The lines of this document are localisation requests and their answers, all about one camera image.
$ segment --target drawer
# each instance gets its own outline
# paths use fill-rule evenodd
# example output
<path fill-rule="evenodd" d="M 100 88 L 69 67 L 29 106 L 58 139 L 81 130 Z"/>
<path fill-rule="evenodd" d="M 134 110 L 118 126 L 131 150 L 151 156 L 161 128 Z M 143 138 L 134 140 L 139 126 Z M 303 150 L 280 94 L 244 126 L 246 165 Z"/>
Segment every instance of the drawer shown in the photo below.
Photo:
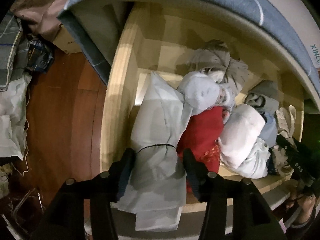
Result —
<path fill-rule="evenodd" d="M 126 147 L 135 117 L 149 83 L 149 73 L 157 71 L 177 88 L 188 73 L 186 61 L 205 42 L 224 41 L 235 59 L 249 67 L 250 77 L 236 103 L 244 101 L 248 90 L 263 79 L 277 82 L 280 106 L 297 110 L 294 137 L 301 140 L 303 127 L 303 87 L 296 76 L 296 61 L 271 36 L 223 8 L 179 8 L 170 4 L 135 3 L 119 41 L 108 83 L 100 143 L 100 171 L 119 160 Z M 223 164 L 219 174 L 232 180 L 242 177 Z M 253 180 L 263 194 L 290 176 L 267 176 Z M 205 210 L 192 194 L 187 195 L 183 212 Z"/>

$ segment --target checkered fabric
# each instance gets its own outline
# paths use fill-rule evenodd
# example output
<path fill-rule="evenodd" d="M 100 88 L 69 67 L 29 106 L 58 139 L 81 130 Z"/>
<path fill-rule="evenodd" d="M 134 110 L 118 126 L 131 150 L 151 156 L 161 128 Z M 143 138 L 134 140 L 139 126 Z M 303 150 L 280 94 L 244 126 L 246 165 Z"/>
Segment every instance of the checkered fabric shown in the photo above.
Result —
<path fill-rule="evenodd" d="M 20 19 L 8 12 L 0 23 L 0 92 L 8 88 L 22 35 Z"/>

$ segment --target folded clothes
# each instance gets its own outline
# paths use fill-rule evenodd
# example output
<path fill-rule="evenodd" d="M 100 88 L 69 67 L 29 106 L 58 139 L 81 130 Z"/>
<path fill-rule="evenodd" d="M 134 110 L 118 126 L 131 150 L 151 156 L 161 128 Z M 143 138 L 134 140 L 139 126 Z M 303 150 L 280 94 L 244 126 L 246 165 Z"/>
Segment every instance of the folded clothes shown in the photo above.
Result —
<path fill-rule="evenodd" d="M 231 109 L 235 104 L 228 84 L 217 84 L 207 75 L 196 71 L 185 75 L 177 90 L 193 108 L 192 115 L 200 114 L 214 106 Z"/>
<path fill-rule="evenodd" d="M 263 117 L 252 106 L 236 107 L 218 139 L 220 157 L 227 167 L 237 169 L 244 162 L 264 125 Z"/>
<path fill-rule="evenodd" d="M 249 78 L 247 64 L 232 58 L 227 45 L 220 40 L 208 41 L 203 48 L 197 49 L 189 64 L 215 82 L 228 84 L 234 97 Z"/>
<path fill-rule="evenodd" d="M 196 161 L 205 164 L 209 171 L 218 173 L 220 150 L 217 139 L 223 130 L 222 107 L 216 106 L 190 118 L 182 134 L 177 153 L 182 159 L 184 149 L 190 148 Z"/>
<path fill-rule="evenodd" d="M 249 179 L 260 179 L 268 174 L 266 162 L 270 157 L 268 145 L 264 140 L 257 138 L 247 158 L 236 169 L 232 171 Z"/>
<path fill-rule="evenodd" d="M 275 115 L 279 109 L 279 95 L 277 83 L 271 80 L 262 80 L 248 91 L 244 103 L 255 108 L 259 113 L 268 112 Z"/>
<path fill-rule="evenodd" d="M 186 174 L 175 148 L 192 110 L 181 93 L 151 73 L 131 134 L 135 166 L 116 204 L 137 214 L 136 230 L 170 231 L 179 222 L 179 208 L 186 204 Z"/>

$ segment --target white towel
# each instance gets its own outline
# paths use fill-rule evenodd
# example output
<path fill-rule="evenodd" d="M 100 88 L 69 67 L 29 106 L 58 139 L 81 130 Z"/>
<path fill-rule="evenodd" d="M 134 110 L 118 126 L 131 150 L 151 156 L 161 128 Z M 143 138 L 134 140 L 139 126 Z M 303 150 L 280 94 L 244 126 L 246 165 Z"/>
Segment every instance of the white towel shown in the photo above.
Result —
<path fill-rule="evenodd" d="M 266 163 L 270 155 L 271 154 L 268 151 L 268 145 L 265 143 L 265 141 L 257 138 L 248 157 L 237 169 L 230 169 L 245 178 L 263 178 L 268 175 Z"/>
<path fill-rule="evenodd" d="M 136 215 L 136 231 L 167 232 L 177 230 L 182 207 L 153 212 L 138 212 Z"/>
<path fill-rule="evenodd" d="M 237 169 L 248 157 L 265 121 L 252 107 L 240 104 L 230 115 L 218 139 L 221 160 Z"/>
<path fill-rule="evenodd" d="M 217 84 L 206 74 L 198 71 L 185 75 L 177 90 L 193 108 L 192 115 L 200 114 L 214 106 L 231 109 L 235 104 L 234 94 L 228 84 Z"/>

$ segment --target red cloth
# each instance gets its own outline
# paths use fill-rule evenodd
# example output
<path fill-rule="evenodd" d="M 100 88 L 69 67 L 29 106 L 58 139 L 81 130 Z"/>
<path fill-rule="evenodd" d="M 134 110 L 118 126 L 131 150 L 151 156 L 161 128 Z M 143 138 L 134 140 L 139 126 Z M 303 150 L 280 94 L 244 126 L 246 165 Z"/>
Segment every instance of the red cloth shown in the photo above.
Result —
<path fill-rule="evenodd" d="M 209 171 L 218 173 L 220 150 L 216 140 L 223 130 L 222 111 L 222 106 L 216 106 L 190 118 L 177 146 L 180 159 L 183 150 L 190 148 L 197 161 L 204 163 Z"/>

